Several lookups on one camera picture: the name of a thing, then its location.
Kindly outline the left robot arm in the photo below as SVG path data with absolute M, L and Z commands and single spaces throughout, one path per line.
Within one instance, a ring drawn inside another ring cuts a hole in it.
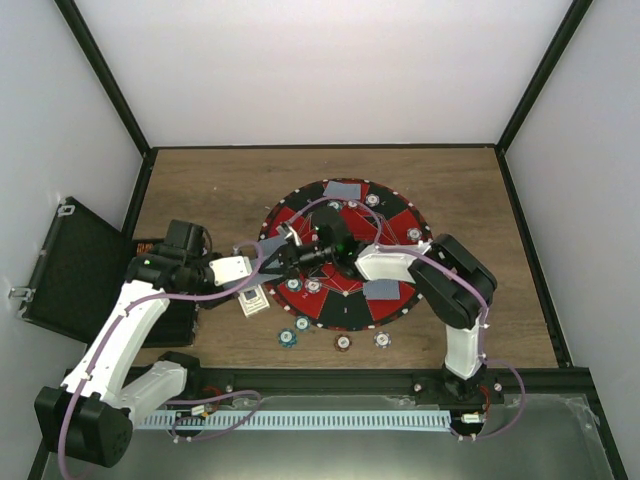
M 175 398 L 191 404 L 203 395 L 200 361 L 177 352 L 132 382 L 126 377 L 171 302 L 211 305 L 247 286 L 259 266 L 239 253 L 214 253 L 204 227 L 180 220 L 170 222 L 163 242 L 131 260 L 95 341 L 61 385 L 42 388 L 34 402 L 43 441 L 65 477 L 67 458 L 114 466 L 148 415 Z

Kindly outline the green chip mat edge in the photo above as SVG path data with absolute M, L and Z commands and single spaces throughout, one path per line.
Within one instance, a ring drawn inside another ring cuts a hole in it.
M 295 328 L 300 332 L 306 332 L 311 328 L 311 322 L 305 316 L 298 316 L 294 322 Z

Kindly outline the blue white chips seat six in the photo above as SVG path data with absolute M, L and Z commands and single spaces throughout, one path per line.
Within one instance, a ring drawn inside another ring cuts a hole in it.
M 365 203 L 369 207 L 375 207 L 380 203 L 380 198 L 376 194 L 369 194 L 366 196 Z

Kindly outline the blue white poker chip stack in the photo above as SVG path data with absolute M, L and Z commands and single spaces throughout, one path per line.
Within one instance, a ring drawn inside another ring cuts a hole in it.
M 388 332 L 377 331 L 373 336 L 374 345 L 381 349 L 389 348 L 392 344 L 392 337 Z

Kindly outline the dealt card seat ten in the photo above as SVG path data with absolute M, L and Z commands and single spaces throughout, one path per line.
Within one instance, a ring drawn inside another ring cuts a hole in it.
M 363 295 L 371 301 L 397 301 L 401 299 L 400 283 L 396 280 L 374 280 L 362 286 Z

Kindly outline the orange brown poker chip stack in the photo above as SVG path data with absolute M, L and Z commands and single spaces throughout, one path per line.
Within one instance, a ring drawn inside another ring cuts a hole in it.
M 352 346 L 352 339 L 349 335 L 337 335 L 334 339 L 334 348 L 339 352 L 347 352 Z

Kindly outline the green poker chip stack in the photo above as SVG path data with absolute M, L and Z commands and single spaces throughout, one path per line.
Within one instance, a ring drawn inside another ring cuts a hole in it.
M 279 345 L 283 348 L 292 348 L 297 344 L 297 335 L 294 330 L 285 328 L 278 333 Z

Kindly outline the green chips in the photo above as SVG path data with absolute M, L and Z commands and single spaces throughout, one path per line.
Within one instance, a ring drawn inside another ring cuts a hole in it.
M 299 292 L 303 287 L 303 282 L 300 279 L 288 279 L 286 281 L 286 288 L 291 292 Z

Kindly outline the blue white chips seat eight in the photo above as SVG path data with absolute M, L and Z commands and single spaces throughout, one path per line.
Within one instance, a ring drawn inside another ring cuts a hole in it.
M 407 239 L 411 242 L 418 242 L 422 239 L 422 231 L 420 228 L 409 228 L 406 232 Z

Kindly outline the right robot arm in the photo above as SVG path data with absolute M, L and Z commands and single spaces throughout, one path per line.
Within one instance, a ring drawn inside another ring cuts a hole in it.
M 349 279 L 389 280 L 414 285 L 446 325 L 442 379 L 447 396 L 472 399 L 486 371 L 483 347 L 497 280 L 457 239 L 442 234 L 413 245 L 383 245 L 378 237 L 359 240 L 331 207 L 311 214 L 318 239 L 304 244 L 288 220 L 278 227 L 284 239 L 257 264 L 268 280 L 293 279 L 328 263 Z

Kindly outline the dealt card seat four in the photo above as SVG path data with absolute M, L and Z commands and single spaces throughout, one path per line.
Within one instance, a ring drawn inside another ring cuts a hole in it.
M 263 260 L 267 261 L 281 246 L 286 243 L 287 241 L 283 236 L 274 236 L 259 240 L 258 245 L 262 251 Z

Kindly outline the dealt card seat five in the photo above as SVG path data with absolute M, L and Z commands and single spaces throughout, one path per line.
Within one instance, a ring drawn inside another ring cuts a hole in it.
M 361 187 L 362 185 L 359 182 L 344 183 L 330 180 L 327 182 L 323 196 L 343 200 L 359 200 L 361 198 Z

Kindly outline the green chips seat five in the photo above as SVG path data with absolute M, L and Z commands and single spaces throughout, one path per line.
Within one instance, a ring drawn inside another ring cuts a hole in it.
M 336 201 L 336 200 L 329 201 L 327 205 L 338 212 L 340 212 L 343 208 L 343 204 L 340 201 Z

